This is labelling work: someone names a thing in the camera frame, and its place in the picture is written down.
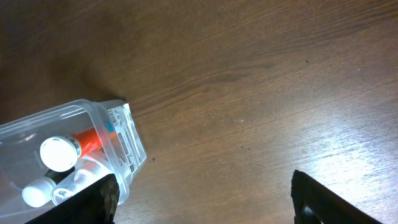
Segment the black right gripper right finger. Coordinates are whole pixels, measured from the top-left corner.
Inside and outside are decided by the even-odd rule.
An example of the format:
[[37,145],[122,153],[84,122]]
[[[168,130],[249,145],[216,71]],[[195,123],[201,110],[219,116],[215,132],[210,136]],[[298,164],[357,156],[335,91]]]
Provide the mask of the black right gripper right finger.
[[308,174],[295,170],[291,181],[294,223],[377,223]]

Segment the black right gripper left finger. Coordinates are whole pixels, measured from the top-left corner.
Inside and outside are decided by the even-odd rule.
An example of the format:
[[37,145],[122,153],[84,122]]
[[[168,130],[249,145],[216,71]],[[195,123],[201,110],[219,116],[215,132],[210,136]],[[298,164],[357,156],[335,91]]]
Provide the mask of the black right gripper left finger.
[[114,224],[119,185],[108,174],[26,224]]

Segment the white squeeze bottle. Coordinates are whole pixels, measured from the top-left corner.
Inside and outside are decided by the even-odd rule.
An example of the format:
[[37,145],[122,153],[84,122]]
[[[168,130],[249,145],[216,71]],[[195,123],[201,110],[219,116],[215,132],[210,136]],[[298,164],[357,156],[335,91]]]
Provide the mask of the white squeeze bottle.
[[85,156],[77,161],[75,170],[52,190],[52,202],[55,205],[60,205],[111,173],[112,171],[105,160],[100,159],[98,161],[92,157]]

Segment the black bottle white cap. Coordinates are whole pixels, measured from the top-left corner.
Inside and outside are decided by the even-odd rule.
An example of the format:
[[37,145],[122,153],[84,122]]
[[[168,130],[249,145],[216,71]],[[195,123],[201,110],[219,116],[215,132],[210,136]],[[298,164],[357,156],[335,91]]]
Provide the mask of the black bottle white cap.
[[65,172],[57,172],[49,169],[43,177],[34,180],[24,187],[22,191],[23,200],[31,207],[42,207],[51,200],[52,190],[55,186],[74,170],[74,167]]

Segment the clear plastic container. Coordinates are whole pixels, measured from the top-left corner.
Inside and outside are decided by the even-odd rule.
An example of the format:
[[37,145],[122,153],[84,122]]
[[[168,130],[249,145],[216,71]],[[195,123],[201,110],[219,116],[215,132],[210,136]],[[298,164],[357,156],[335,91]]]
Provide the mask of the clear plastic container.
[[123,100],[75,100],[3,124],[1,222],[28,222],[108,174],[122,204],[146,159]]

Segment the orange tube white cap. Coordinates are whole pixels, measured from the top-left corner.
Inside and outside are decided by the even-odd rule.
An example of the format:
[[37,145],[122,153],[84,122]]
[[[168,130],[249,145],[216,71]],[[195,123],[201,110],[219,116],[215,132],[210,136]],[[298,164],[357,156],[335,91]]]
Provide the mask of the orange tube white cap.
[[101,148],[101,140],[95,128],[68,136],[52,136],[40,145],[40,158],[51,170],[65,172],[71,169],[79,158]]

